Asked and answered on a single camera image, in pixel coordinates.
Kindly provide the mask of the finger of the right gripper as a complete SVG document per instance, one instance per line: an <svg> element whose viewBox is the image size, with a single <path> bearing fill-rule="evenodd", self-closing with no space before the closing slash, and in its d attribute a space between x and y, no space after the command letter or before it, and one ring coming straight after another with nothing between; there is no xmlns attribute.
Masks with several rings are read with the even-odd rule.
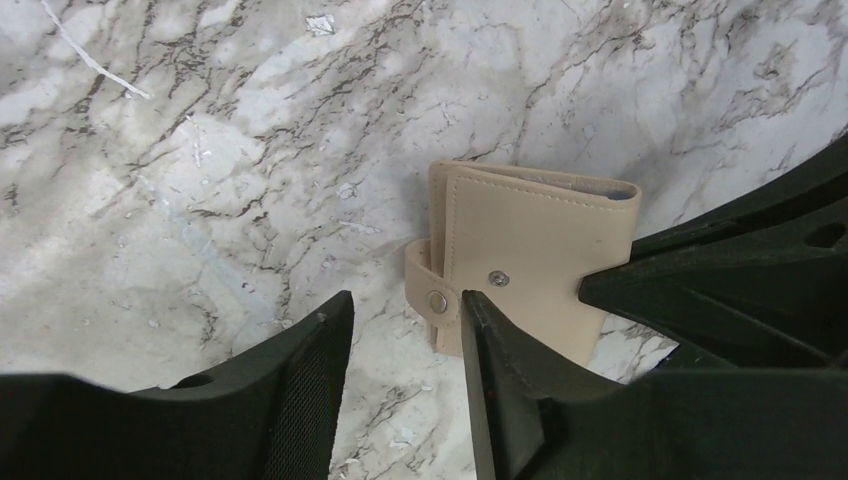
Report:
<svg viewBox="0 0 848 480"><path fill-rule="evenodd" d="M681 345L675 360L847 365L847 141L586 277L582 302Z"/></svg>

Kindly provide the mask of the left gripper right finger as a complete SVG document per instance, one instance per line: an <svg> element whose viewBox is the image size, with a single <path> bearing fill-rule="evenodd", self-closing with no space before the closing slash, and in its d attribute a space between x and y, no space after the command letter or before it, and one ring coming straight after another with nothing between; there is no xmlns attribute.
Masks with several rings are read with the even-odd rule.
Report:
<svg viewBox="0 0 848 480"><path fill-rule="evenodd" d="M843 479L847 362L820 369L675 361L628 384L462 295L474 461L481 479Z"/></svg>

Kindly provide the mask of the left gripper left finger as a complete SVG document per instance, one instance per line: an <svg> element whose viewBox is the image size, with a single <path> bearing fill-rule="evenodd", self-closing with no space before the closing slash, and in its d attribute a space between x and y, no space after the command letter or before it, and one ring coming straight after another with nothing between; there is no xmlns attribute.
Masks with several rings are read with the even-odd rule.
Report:
<svg viewBox="0 0 848 480"><path fill-rule="evenodd" d="M324 479L354 326L341 291L174 386L121 393L66 374L1 379L5 479Z"/></svg>

